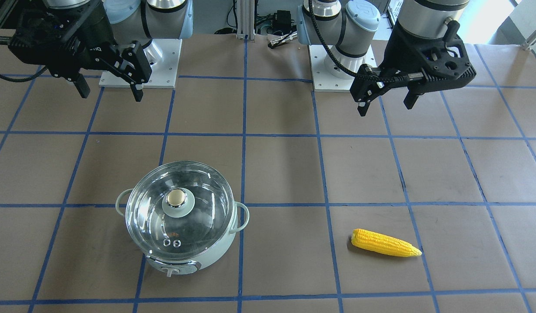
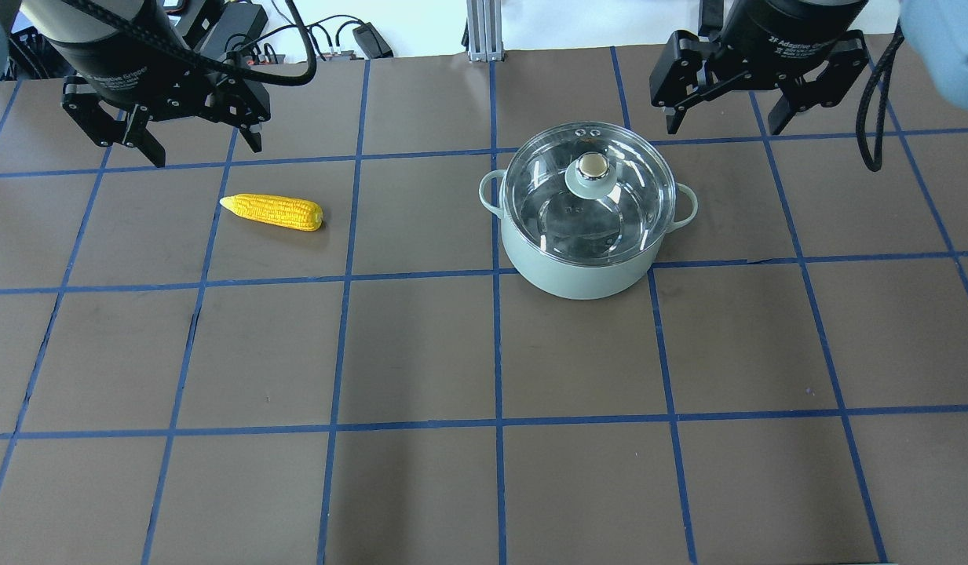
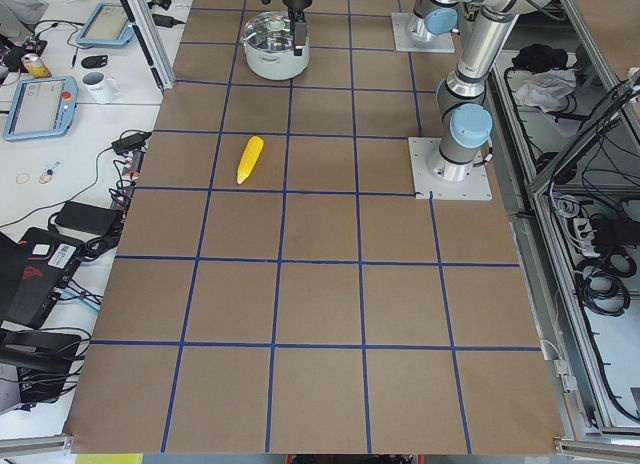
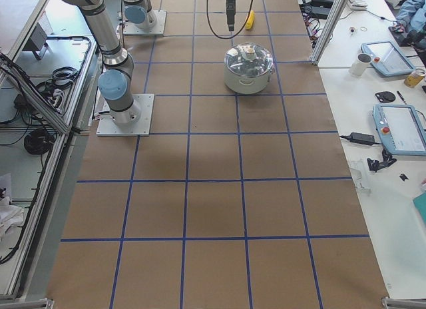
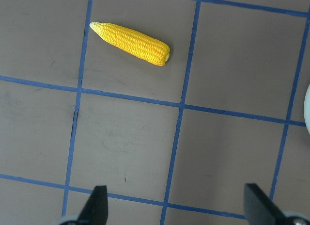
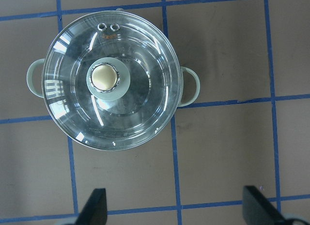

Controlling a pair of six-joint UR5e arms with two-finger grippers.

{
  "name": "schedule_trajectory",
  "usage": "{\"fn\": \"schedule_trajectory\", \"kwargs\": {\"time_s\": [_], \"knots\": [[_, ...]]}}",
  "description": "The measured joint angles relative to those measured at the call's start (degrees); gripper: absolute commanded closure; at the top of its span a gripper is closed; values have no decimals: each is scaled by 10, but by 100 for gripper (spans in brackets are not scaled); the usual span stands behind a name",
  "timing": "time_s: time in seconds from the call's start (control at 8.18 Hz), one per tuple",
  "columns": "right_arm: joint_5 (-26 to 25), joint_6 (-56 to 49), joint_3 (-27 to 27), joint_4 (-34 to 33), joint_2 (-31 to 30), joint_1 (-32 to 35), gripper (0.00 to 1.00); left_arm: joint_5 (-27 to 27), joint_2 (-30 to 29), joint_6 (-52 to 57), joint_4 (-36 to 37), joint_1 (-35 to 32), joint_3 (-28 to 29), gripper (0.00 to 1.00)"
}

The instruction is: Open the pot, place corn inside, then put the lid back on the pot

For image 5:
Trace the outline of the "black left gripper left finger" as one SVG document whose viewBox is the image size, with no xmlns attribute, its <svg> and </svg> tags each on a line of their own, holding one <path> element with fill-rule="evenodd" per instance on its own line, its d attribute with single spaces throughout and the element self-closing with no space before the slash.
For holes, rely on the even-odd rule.
<svg viewBox="0 0 310 225">
<path fill-rule="evenodd" d="M 95 186 L 82 211 L 78 225 L 105 225 L 108 220 L 108 192 L 106 186 Z"/>
</svg>

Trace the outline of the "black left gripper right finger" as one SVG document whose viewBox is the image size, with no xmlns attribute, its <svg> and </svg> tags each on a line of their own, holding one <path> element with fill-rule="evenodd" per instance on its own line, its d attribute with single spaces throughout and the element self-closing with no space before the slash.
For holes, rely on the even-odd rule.
<svg viewBox="0 0 310 225">
<path fill-rule="evenodd" d="M 289 218 L 255 183 L 244 185 L 244 216 L 250 225 L 286 225 Z"/>
</svg>

